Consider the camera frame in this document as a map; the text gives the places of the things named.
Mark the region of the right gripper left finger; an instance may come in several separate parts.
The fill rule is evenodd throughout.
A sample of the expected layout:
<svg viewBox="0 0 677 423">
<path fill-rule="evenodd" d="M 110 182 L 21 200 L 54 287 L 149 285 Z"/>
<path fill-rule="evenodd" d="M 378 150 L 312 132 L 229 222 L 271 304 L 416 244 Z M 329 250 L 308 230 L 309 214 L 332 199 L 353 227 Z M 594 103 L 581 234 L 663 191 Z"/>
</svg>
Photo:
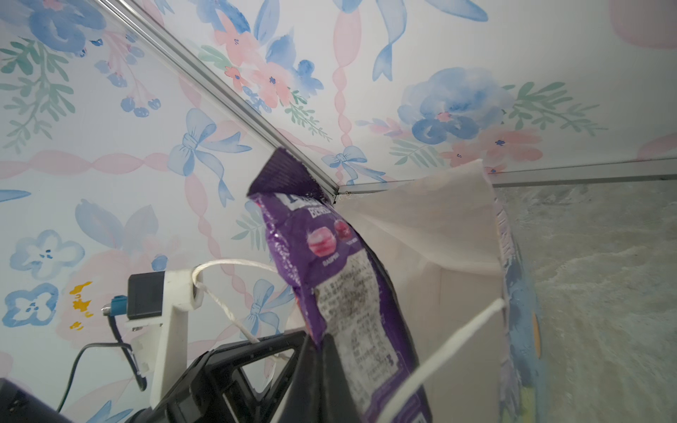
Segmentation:
<svg viewBox="0 0 677 423">
<path fill-rule="evenodd" d="M 298 357 L 278 422 L 319 422 L 319 355 L 314 345 L 305 345 Z"/>
</svg>

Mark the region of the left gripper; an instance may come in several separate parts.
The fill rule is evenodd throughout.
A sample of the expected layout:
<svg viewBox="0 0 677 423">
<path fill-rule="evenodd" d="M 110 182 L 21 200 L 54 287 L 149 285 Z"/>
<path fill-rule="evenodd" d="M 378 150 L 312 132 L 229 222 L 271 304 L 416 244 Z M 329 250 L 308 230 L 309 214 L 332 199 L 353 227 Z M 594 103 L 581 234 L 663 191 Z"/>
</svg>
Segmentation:
<svg viewBox="0 0 677 423">
<path fill-rule="evenodd" d="M 136 412 L 130 422 L 270 422 L 287 390 L 304 345 L 303 330 L 263 338 L 256 344 L 238 342 L 205 352 L 190 364 L 160 403 Z M 244 368 L 276 354 L 290 353 L 281 373 L 257 392 Z"/>
</svg>

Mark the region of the purple Fox's berries bag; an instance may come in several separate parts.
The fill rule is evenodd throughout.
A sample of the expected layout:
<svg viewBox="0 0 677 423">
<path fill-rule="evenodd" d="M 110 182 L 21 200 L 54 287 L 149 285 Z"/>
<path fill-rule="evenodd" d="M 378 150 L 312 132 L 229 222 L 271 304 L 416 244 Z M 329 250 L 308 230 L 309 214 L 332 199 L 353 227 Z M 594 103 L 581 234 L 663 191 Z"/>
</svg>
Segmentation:
<svg viewBox="0 0 677 423">
<path fill-rule="evenodd" d="M 376 421 L 419 366 L 388 272 L 286 149 L 264 164 L 248 197 L 311 338 L 317 345 L 333 339 L 360 420 Z"/>
</svg>

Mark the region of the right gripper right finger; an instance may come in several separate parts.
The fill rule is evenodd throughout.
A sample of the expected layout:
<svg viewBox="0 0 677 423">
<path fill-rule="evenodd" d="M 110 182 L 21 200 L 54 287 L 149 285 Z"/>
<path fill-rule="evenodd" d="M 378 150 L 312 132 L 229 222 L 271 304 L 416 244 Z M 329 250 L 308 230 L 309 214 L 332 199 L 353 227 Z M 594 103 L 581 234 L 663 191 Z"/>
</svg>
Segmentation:
<svg viewBox="0 0 677 423">
<path fill-rule="evenodd" d="M 352 399 L 333 336 L 327 334 L 321 346 L 319 421 L 360 423 L 361 415 Z"/>
</svg>

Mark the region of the floral paper gift bag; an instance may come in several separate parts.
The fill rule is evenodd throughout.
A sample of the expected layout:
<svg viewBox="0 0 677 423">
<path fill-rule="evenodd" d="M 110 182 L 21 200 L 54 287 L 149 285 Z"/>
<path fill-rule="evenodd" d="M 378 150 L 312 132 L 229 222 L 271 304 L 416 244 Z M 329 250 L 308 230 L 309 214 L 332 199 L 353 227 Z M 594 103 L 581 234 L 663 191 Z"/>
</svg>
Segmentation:
<svg viewBox="0 0 677 423">
<path fill-rule="evenodd" d="M 333 207 L 390 276 L 419 366 L 374 422 L 541 422 L 535 294 L 472 160 Z"/>
</svg>

